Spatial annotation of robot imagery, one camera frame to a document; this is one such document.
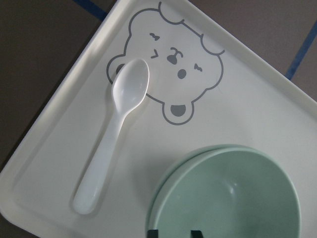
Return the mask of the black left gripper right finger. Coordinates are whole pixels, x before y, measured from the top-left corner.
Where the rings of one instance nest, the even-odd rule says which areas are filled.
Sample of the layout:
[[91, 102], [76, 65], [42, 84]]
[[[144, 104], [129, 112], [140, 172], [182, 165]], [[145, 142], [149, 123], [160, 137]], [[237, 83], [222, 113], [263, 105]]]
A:
[[191, 230], [191, 238], [202, 238], [202, 231]]

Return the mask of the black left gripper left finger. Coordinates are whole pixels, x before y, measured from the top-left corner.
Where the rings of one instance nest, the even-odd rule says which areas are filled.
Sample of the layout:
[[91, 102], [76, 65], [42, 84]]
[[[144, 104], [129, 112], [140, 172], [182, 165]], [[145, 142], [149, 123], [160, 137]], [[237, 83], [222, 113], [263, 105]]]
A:
[[158, 230], [148, 230], [147, 231], [147, 238], [159, 238], [159, 231]]

